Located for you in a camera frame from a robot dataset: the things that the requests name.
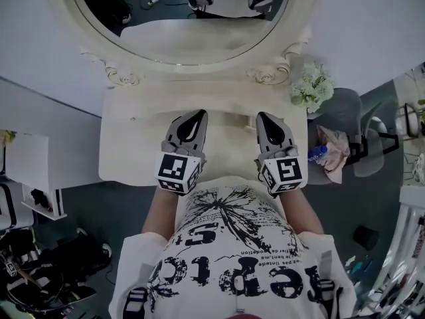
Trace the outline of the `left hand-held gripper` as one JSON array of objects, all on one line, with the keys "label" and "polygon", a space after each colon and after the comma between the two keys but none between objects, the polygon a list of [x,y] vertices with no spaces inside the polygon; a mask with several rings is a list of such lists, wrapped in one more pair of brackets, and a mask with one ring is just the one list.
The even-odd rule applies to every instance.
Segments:
[{"label": "left hand-held gripper", "polygon": [[208,113],[203,109],[172,121],[155,160],[155,178],[160,189],[186,195],[196,186],[206,162],[202,150],[207,125]]}]

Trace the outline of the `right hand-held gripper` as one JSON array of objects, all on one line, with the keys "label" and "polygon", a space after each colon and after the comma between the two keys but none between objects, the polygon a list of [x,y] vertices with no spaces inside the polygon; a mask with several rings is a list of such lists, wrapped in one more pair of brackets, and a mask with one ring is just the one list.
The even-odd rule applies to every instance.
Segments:
[{"label": "right hand-held gripper", "polygon": [[[299,163],[298,147],[292,146],[292,132],[275,130],[273,121],[265,112],[259,112],[256,117],[256,131],[262,152],[255,160],[258,179],[267,187],[268,193],[276,198],[281,193],[300,188],[306,178]],[[273,147],[287,148],[270,152]]]}]

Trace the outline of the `cream dressing table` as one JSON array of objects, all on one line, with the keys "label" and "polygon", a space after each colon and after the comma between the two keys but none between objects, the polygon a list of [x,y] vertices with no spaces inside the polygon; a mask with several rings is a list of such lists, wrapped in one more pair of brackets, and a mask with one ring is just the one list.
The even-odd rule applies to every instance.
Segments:
[{"label": "cream dressing table", "polygon": [[[102,179],[133,186],[154,185],[155,158],[171,121],[196,109],[205,109],[209,114],[203,180],[224,175],[256,179],[256,134],[244,127],[247,117],[260,111],[283,118],[293,130],[299,163],[307,175],[307,114],[304,108],[292,104],[290,77],[281,84],[231,79],[150,80],[121,72],[114,63],[88,55],[83,48],[82,55],[104,63],[112,82],[102,112]],[[120,126],[109,119],[112,115],[148,114],[156,114],[155,120],[135,126]]]}]

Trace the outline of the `person's left forearm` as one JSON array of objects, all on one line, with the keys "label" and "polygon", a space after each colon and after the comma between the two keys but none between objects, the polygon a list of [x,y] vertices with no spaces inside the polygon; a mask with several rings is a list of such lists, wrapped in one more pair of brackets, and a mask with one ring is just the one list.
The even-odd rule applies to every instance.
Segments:
[{"label": "person's left forearm", "polygon": [[175,232],[178,200],[176,193],[157,187],[141,232],[156,233],[169,240]]}]

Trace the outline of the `person's right forearm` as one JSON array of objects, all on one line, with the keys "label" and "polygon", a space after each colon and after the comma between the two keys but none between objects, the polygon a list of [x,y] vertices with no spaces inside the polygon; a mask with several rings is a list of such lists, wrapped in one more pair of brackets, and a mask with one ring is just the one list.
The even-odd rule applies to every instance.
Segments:
[{"label": "person's right forearm", "polygon": [[297,235],[304,232],[324,234],[321,222],[302,190],[286,191],[279,197],[286,221]]}]

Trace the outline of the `oval vanity mirror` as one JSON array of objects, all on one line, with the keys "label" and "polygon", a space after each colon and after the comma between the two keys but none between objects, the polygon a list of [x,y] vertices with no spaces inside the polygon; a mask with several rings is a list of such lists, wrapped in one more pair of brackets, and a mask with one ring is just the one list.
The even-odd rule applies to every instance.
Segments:
[{"label": "oval vanity mirror", "polygon": [[84,0],[47,0],[62,29],[88,55],[150,80],[250,80],[281,84],[308,43],[317,0],[283,0],[261,19],[169,19],[109,31]]}]

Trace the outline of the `blue-label water bottle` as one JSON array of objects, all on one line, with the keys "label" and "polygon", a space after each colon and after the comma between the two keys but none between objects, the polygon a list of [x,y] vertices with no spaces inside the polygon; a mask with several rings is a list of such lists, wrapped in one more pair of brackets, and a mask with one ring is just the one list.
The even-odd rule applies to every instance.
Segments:
[{"label": "blue-label water bottle", "polygon": [[325,145],[315,146],[311,148],[307,153],[308,162],[313,162],[323,157],[327,153],[328,149]]}]

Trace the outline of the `pink cloth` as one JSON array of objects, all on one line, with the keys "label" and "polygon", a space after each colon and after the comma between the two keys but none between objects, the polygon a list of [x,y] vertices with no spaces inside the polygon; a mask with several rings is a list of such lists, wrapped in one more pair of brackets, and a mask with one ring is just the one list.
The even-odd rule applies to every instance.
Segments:
[{"label": "pink cloth", "polygon": [[327,178],[337,184],[342,184],[343,168],[350,156],[349,139],[345,132],[330,130],[323,126],[316,126],[320,146],[327,151],[316,160]]}]

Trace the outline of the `white flowers in green vase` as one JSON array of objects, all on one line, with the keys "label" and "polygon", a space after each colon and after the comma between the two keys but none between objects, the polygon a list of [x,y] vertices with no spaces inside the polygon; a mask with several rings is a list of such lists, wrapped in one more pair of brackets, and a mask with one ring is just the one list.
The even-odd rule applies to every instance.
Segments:
[{"label": "white flowers in green vase", "polygon": [[317,112],[333,97],[334,90],[329,70],[319,61],[303,63],[298,75],[290,82],[292,104],[304,107],[308,114]]}]

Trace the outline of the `grey upholstered chair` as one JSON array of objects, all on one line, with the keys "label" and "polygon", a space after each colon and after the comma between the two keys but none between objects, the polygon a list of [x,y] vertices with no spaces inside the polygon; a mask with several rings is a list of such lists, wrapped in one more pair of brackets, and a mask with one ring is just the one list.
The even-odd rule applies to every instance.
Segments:
[{"label": "grey upholstered chair", "polygon": [[400,147],[396,129],[397,110],[397,99],[388,97],[361,116],[361,154],[353,166],[356,177],[377,173],[384,166],[384,156]]},{"label": "grey upholstered chair", "polygon": [[[320,125],[330,130],[345,132],[349,139],[350,156],[344,166],[358,162],[361,154],[361,111],[359,95],[347,88],[336,88],[333,97],[324,102],[316,112],[315,118],[307,121],[308,150],[319,145],[317,128]],[[308,162],[309,185],[327,185],[331,182],[316,161]]]}]

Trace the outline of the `white printed t-shirt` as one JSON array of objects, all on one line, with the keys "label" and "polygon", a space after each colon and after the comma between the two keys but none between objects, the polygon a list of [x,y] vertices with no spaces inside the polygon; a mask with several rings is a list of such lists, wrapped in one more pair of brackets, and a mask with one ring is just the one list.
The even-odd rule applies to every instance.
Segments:
[{"label": "white printed t-shirt", "polygon": [[357,301],[331,235],[296,234],[280,197],[222,177],[179,196],[175,232],[127,237],[111,319],[346,319]]}]

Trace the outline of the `black round trash bin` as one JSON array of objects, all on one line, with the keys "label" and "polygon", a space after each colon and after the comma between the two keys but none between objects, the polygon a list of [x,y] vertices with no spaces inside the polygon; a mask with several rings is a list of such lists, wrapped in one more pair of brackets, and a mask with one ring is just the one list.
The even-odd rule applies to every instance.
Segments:
[{"label": "black round trash bin", "polygon": [[379,232],[361,225],[355,229],[353,240],[365,250],[371,251],[379,241]]}]

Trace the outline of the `white side cabinet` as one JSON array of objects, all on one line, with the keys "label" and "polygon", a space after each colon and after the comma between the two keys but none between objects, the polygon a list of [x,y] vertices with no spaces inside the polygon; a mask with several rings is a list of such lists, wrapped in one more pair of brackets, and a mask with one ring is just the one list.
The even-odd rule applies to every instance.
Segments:
[{"label": "white side cabinet", "polygon": [[67,216],[62,200],[64,168],[58,159],[46,136],[17,134],[6,145],[6,175],[21,184],[22,204],[53,221]]}]

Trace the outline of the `white metal rack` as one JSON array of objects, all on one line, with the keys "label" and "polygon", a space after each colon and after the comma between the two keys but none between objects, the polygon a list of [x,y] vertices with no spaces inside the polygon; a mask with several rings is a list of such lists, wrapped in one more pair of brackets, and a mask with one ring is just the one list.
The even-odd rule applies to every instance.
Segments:
[{"label": "white metal rack", "polygon": [[425,309],[425,186],[404,185],[394,235],[362,314],[400,319]]}]

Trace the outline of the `pile of black equipment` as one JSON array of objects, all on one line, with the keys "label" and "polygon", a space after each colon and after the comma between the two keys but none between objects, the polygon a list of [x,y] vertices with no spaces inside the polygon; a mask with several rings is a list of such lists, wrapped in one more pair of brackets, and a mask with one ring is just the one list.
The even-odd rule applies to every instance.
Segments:
[{"label": "pile of black equipment", "polygon": [[89,276],[74,278],[53,263],[55,247],[39,249],[32,229],[1,236],[0,300],[12,302],[21,312],[48,318],[95,295],[86,284]]}]

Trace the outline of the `black frame side stand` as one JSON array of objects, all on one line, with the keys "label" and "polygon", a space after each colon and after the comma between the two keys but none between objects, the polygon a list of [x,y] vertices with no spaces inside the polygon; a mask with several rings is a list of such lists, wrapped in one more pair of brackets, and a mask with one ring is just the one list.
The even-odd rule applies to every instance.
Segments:
[{"label": "black frame side stand", "polygon": [[403,141],[425,137],[425,100],[424,104],[404,103],[396,113],[396,129]]}]

